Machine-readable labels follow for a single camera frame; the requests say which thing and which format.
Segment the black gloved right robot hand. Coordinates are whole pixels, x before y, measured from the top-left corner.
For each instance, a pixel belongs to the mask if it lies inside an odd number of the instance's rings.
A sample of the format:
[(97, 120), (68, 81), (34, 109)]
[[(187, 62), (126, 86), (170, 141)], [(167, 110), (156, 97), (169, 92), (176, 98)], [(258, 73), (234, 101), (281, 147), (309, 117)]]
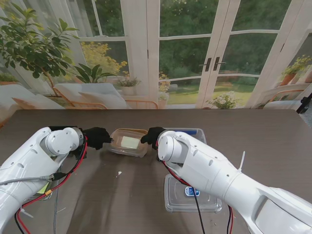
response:
[(147, 143), (148, 145), (151, 145), (153, 149), (157, 150), (158, 138), (165, 131), (166, 129), (162, 127), (152, 127), (148, 130), (148, 133), (141, 138), (140, 143)]

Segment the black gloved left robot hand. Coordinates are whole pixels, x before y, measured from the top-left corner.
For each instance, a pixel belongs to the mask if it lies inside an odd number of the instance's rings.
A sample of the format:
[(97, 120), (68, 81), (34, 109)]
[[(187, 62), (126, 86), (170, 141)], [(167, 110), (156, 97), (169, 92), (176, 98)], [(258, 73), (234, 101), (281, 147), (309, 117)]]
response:
[(96, 150), (100, 150), (104, 143), (113, 142), (113, 139), (105, 128), (93, 127), (82, 130), (82, 133), (87, 137), (88, 146)]

